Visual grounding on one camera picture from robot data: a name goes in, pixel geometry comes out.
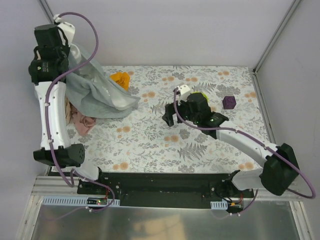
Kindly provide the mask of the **orange cloth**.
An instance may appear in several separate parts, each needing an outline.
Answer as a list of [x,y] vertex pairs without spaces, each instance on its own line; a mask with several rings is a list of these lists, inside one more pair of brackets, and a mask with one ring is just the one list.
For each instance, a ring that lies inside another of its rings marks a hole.
[[125,91],[129,90],[129,84],[130,84],[131,78],[127,72],[114,73],[110,75],[110,78],[119,86],[121,86]]

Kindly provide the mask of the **grey cloth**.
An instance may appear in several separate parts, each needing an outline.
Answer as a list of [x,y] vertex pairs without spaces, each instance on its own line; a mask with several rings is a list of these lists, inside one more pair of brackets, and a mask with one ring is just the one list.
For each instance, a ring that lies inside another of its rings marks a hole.
[[66,76],[65,94],[80,113],[99,119],[124,118],[140,100],[107,76],[95,59]]

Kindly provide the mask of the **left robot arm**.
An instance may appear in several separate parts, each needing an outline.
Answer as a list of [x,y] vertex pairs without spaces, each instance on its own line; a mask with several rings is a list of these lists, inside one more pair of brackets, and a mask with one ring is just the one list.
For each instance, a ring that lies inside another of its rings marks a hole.
[[28,72],[39,102],[42,134],[33,158],[59,173],[69,168],[82,179],[96,181],[99,168],[85,162],[85,148],[71,143],[66,124],[66,76],[75,27],[68,22],[40,25],[34,35],[37,46]]

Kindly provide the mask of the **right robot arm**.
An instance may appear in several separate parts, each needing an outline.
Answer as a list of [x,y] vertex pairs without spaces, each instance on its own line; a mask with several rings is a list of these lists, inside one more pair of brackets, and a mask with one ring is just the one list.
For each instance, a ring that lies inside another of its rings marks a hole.
[[237,190],[263,187],[281,196],[297,178],[299,165],[290,145],[264,143],[242,131],[228,117],[212,111],[202,93],[191,93],[183,100],[167,104],[162,118],[170,127],[174,125],[174,115],[178,123],[191,122],[191,127],[230,144],[260,165],[256,170],[236,170],[231,174],[228,181]]

